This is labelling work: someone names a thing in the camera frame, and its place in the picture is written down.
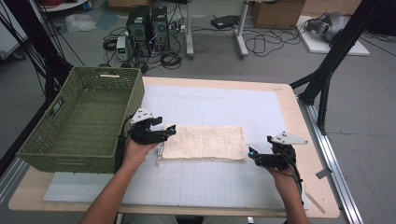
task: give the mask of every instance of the person's right arm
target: person's right arm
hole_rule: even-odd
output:
[[[292,170],[288,168],[282,171],[282,174],[269,169],[268,171],[273,176],[276,189],[285,205],[288,224],[308,224],[308,217],[301,202],[297,183],[292,176]]]

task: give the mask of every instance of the gray floor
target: gray floor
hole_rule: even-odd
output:
[[[80,12],[79,9],[67,13]],[[102,11],[89,12],[98,21]],[[87,66],[103,62],[103,37],[121,27],[118,20],[109,30],[65,34],[73,49]],[[228,34],[194,34],[197,44],[193,60],[183,59],[177,70],[166,70],[168,77],[238,80],[252,82],[291,83],[315,71],[324,54],[308,53],[304,44],[287,45],[265,58],[249,54],[239,58],[234,38]],[[372,40],[382,48],[396,53],[395,43]],[[395,57],[367,42],[369,57],[347,56],[336,70],[330,89],[326,128],[346,182],[365,223],[396,222],[396,170],[394,119],[396,101]],[[70,50],[67,59],[80,65]],[[120,65],[113,60],[111,65]],[[0,155],[11,146],[43,97],[28,60],[0,64]],[[148,76],[163,77],[160,69]],[[81,213],[16,212],[7,208],[9,194],[0,205],[0,223],[74,223]],[[336,219],[312,218],[312,223],[346,223],[344,215]],[[256,218],[256,223],[282,223],[283,219]]]

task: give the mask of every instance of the green woven basket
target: green woven basket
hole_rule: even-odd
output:
[[[17,156],[45,172],[114,173],[122,122],[144,92],[138,69],[73,68]]]

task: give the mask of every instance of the beige cloth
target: beige cloth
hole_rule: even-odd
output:
[[[162,159],[243,161],[247,154],[242,127],[177,125]]]

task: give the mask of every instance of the computer tower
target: computer tower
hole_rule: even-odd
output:
[[[150,41],[153,37],[148,6],[132,6],[126,27],[131,40]]]
[[[161,50],[169,50],[169,31],[166,7],[154,7],[151,11],[151,22],[155,38],[155,46]]]

